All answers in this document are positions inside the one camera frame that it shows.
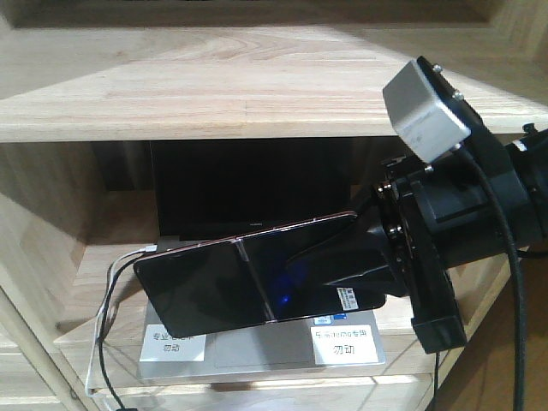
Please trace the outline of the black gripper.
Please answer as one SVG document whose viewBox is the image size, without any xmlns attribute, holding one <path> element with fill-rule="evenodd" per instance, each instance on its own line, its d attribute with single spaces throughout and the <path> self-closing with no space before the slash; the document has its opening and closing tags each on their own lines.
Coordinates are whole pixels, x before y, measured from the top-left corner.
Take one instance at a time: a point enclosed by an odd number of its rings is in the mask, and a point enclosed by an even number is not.
<svg viewBox="0 0 548 411">
<path fill-rule="evenodd" d="M 394 243 L 406 263 L 396 261 L 384 233 L 378 202 L 354 197 L 356 228 L 301 251 L 285 264 L 303 271 L 314 285 L 357 288 L 404 296 L 413 308 L 411 323 L 428 354 L 460 348 L 467 342 L 449 268 L 503 253 L 497 219 L 477 175 L 455 156 L 431 172 L 416 157 L 384 162 L 389 189 L 379 192 L 386 226 L 402 227 Z"/>
</svg>

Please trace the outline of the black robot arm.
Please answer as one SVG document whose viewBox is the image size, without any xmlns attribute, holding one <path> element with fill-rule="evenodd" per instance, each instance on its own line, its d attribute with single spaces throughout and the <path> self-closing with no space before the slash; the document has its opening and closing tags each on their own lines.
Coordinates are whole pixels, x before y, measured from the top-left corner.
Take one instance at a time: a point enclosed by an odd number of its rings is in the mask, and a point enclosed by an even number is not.
<svg viewBox="0 0 548 411">
<path fill-rule="evenodd" d="M 518 247 L 547 237 L 547 133 L 533 125 L 508 145 L 471 138 Z M 480 179 L 450 154 L 428 169 L 415 155 L 384 164 L 386 179 L 346 229 L 292 256 L 289 271 L 355 292 L 406 295 L 414 332 L 428 354 L 467 343 L 449 269 L 503 252 L 504 239 Z"/>
</svg>

